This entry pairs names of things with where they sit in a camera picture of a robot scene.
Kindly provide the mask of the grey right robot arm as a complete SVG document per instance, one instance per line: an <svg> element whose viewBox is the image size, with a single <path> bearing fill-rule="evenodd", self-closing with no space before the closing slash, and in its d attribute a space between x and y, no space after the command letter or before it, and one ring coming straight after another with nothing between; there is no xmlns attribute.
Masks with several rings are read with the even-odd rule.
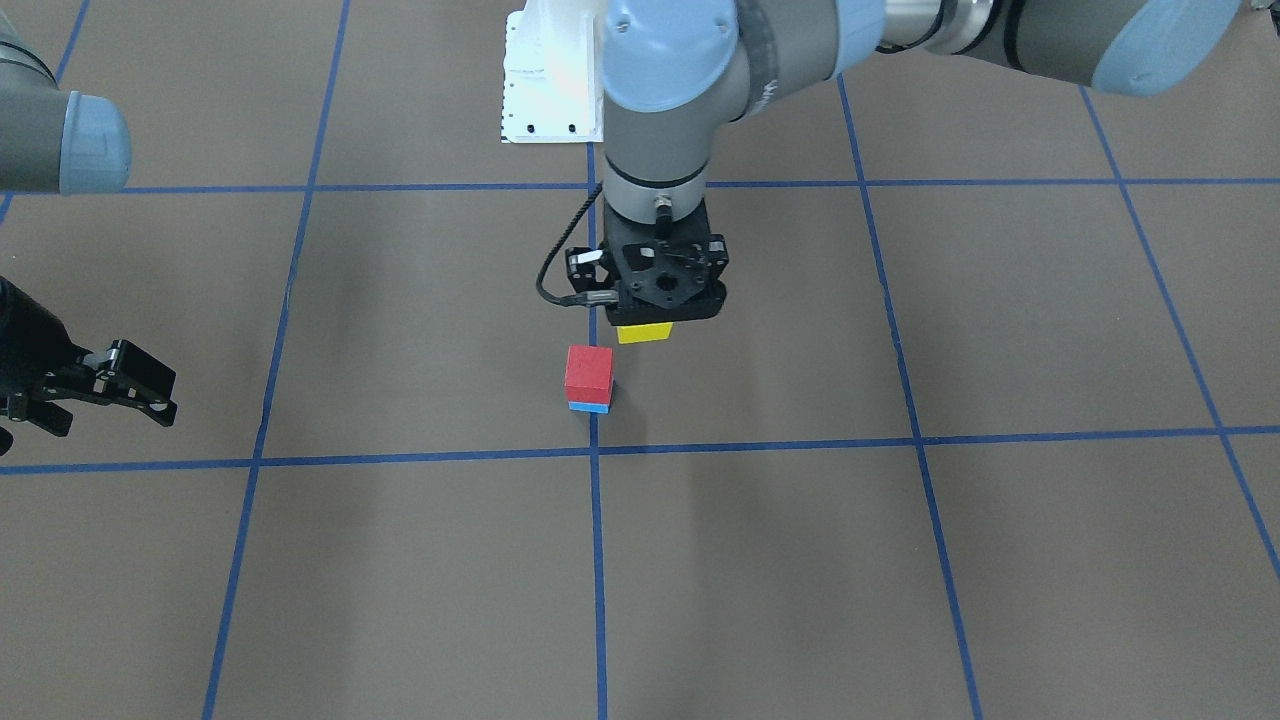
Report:
<svg viewBox="0 0 1280 720"><path fill-rule="evenodd" d="M109 99L61 90L10 20L1 29L1 187L6 193L115 193L131 176L131 132ZM12 281L1 283L3 421L69 433L67 400L132 407L172 427L177 374L128 340L93 352Z"/></svg>

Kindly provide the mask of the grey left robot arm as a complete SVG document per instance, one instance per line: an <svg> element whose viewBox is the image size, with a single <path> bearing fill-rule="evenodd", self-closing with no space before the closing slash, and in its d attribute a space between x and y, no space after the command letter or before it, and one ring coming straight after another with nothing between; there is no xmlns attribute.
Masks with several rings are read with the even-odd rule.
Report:
<svg viewBox="0 0 1280 720"><path fill-rule="evenodd" d="M598 254L566 260L562 307L677 313L719 302L727 261L705 210L722 126L876 55L969 56L1105 94L1185 79L1238 1L608 1L600 19L605 204Z"/></svg>

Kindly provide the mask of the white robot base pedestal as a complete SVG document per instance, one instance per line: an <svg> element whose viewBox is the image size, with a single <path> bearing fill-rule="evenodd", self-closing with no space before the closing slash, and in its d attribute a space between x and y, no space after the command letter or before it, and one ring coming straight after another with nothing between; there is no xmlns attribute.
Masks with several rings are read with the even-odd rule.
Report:
<svg viewBox="0 0 1280 720"><path fill-rule="evenodd" d="M507 15L500 141L599 143L607 1L526 1Z"/></svg>

